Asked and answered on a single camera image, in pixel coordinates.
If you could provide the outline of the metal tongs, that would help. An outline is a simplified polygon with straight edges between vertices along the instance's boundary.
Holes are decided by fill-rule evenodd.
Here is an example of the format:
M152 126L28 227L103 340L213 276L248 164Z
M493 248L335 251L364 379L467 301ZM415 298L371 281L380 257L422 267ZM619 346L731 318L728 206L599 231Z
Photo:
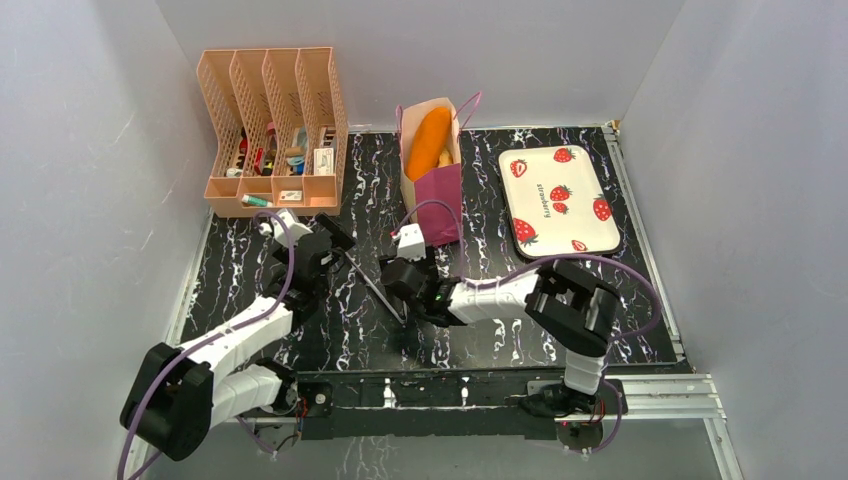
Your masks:
M361 266L355 261L353 256L350 253L345 253L345 258L351 267L357 272L359 277L363 280L366 286L371 290L371 292L376 296L376 298L380 301L383 307L389 312L389 314L401 325L405 324L405 320L401 317L398 311L392 306L390 301L386 298L380 288L371 280L371 278L366 274L366 272L361 268Z

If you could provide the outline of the pink and tan paper bag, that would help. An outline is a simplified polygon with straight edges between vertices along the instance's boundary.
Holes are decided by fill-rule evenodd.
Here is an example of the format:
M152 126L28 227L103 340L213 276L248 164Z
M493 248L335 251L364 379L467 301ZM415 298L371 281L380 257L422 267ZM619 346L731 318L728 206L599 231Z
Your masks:
M459 137L467 125L459 119L461 112L472 117L482 98L480 91L473 94L460 107L455 107L447 97L431 99L407 108L396 108L397 134L401 152L401 192L407 212L420 226L425 242L429 246L442 246L461 238L462 213L462 154ZM447 142L454 164L431 170L418 179L410 181L405 167L411 145L423 118L434 108L446 107L452 115L451 133Z

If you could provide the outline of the long orange fake baguette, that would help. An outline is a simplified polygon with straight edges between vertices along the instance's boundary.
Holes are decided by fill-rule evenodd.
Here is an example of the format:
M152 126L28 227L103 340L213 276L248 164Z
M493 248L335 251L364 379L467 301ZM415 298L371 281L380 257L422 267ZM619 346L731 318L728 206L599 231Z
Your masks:
M405 174L410 181L417 181L438 168L439 155L443 150L448 150L451 125L452 115L446 107L434 108L420 122L405 167Z

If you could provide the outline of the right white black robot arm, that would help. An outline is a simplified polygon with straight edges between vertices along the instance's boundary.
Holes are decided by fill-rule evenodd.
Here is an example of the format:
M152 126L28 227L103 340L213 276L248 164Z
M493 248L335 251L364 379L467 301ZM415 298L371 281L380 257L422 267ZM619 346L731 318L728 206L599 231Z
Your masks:
M592 274L554 260L511 279L465 281L441 276L429 260L387 257L380 282L414 318L438 327L512 318L535 322L559 342L566 350L563 380L521 399L528 414L593 414L601 403L619 294Z

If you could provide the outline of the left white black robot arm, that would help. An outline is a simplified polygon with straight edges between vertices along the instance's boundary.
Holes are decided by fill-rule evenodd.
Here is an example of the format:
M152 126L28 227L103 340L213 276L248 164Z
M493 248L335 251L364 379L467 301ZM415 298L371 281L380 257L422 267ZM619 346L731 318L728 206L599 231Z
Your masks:
M260 230L277 244L281 271L241 312L178 346L159 343L145 355L121 411L120 424L174 461L186 459L215 426L254 409L304 414L296 373L255 356L300 328L329 297L328 273L355 244L330 216L316 228L286 210Z

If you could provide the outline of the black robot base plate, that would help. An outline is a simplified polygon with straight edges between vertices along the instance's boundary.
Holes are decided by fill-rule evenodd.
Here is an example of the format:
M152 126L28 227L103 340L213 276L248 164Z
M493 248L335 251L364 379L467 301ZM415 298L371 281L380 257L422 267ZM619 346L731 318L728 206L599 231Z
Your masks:
M563 382L561 367L300 372L306 401L303 437L522 436L555 440L591 428L580 439L596 441L601 427L628 413L621 381L609 379L590 407L526 409L548 386Z

